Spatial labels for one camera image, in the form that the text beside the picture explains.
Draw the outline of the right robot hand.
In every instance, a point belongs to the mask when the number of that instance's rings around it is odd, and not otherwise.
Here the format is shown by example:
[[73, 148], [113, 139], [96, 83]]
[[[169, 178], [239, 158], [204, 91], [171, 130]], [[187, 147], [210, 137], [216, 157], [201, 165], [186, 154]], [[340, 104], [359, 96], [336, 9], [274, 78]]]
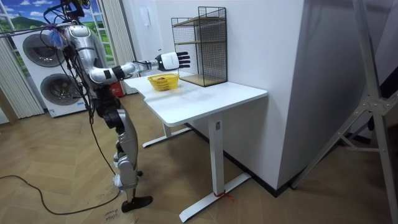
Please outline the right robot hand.
[[158, 55], [155, 60], [158, 69], [163, 72], [177, 70], [179, 68], [190, 68], [190, 56], [188, 52], [171, 52]]

